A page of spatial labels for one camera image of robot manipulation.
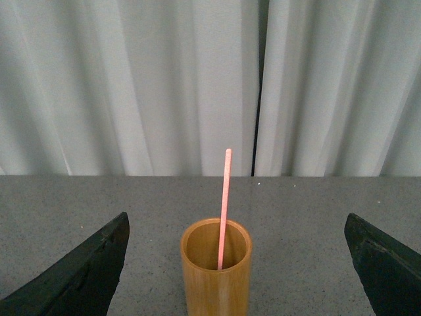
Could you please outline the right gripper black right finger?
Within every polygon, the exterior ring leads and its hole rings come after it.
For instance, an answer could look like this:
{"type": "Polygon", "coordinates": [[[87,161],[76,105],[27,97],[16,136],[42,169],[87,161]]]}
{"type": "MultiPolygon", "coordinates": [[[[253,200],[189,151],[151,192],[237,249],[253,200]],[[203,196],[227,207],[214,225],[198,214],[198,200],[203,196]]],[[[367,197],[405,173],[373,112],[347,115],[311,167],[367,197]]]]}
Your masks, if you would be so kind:
{"type": "Polygon", "coordinates": [[[420,314],[420,254],[354,213],[344,235],[376,315],[420,314]]]}

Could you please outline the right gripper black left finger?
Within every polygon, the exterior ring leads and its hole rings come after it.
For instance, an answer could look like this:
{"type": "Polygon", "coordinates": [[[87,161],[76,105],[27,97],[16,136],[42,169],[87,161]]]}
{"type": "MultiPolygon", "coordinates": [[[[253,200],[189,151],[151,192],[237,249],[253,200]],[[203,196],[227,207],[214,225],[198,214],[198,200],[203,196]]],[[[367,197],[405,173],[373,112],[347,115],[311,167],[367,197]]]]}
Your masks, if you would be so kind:
{"type": "Polygon", "coordinates": [[[46,271],[1,300],[2,315],[106,315],[130,235],[122,212],[46,271]]]}

